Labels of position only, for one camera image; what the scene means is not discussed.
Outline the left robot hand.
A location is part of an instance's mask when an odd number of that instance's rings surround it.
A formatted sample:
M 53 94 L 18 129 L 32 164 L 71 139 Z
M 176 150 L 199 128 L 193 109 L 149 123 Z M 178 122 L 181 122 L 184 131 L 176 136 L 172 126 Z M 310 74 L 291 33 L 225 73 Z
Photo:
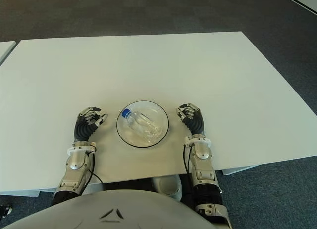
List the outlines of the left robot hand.
M 100 108 L 87 107 L 78 114 L 74 127 L 74 143 L 89 141 L 90 136 L 108 117 L 107 113 L 100 112 Z

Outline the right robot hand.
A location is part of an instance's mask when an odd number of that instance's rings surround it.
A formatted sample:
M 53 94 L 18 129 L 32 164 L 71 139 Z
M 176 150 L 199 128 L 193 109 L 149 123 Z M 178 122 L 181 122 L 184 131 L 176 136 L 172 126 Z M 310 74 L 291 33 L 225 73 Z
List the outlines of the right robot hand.
M 204 120 L 200 108 L 192 103 L 186 103 L 176 108 L 176 114 L 192 135 L 204 134 Z

